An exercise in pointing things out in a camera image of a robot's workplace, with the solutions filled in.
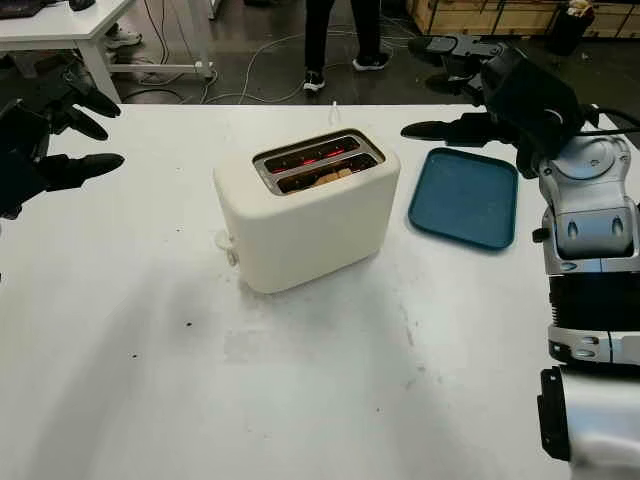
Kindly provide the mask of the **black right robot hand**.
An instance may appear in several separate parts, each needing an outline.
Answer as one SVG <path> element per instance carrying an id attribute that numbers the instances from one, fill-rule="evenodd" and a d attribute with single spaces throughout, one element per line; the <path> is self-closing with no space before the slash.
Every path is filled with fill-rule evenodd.
<path id="1" fill-rule="evenodd" d="M 444 72 L 428 79 L 441 93 L 465 95 L 483 112 L 445 122 L 428 120 L 402 128 L 405 138 L 482 147 L 491 141 L 517 150 L 520 174 L 533 179 L 540 164 L 558 156 L 581 131 L 585 118 L 574 91 L 518 48 L 464 34 L 425 35 L 408 43 L 416 58 Z"/>

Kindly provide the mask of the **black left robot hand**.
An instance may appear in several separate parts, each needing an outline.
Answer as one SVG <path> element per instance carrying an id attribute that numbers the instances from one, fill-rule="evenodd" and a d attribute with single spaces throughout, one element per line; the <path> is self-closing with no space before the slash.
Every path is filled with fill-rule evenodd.
<path id="1" fill-rule="evenodd" d="M 1 110 L 1 153 L 18 156 L 46 191 L 79 188 L 123 165 L 124 158 L 115 153 L 82 158 L 48 153 L 50 137 L 67 129 L 98 141 L 108 139 L 106 130 L 82 108 L 111 119 L 121 114 L 116 103 L 75 67 L 61 63 L 5 88 L 1 96 L 7 99 Z"/>

